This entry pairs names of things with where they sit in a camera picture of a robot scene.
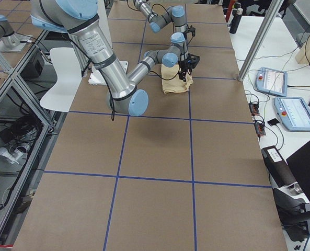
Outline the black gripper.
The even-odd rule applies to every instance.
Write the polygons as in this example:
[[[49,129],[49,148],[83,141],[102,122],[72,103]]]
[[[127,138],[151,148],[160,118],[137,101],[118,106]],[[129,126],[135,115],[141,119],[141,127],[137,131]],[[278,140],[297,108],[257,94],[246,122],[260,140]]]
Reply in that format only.
[[[178,61],[178,65],[179,65],[179,72],[178,72],[178,76],[179,79],[182,80],[183,82],[186,81],[186,74],[190,74],[189,72],[189,59],[185,59],[185,60],[180,60]]]

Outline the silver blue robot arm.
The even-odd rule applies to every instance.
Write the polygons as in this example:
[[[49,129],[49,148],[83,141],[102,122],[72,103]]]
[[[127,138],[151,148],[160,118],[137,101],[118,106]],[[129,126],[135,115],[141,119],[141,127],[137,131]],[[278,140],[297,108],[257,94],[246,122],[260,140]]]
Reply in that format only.
[[[184,35],[188,32],[185,9],[181,5],[164,7],[160,3],[151,4],[150,1],[133,0],[133,7],[130,1],[126,1],[129,9],[140,12],[146,18],[153,33],[159,33],[167,25],[173,25],[173,32],[181,32]]]
[[[129,74],[124,72],[112,46],[99,27],[97,1],[31,1],[31,19],[32,23],[41,29],[76,36],[85,54],[107,84],[107,105],[112,113],[141,116],[148,106],[148,94],[137,85],[154,65],[179,65],[177,74],[183,81],[192,67],[189,64],[186,39],[188,26],[184,7],[170,6],[163,15],[158,15],[152,12],[147,1],[133,3],[148,19],[154,33],[170,23],[174,24],[176,32],[171,35],[168,49],[148,51]]]

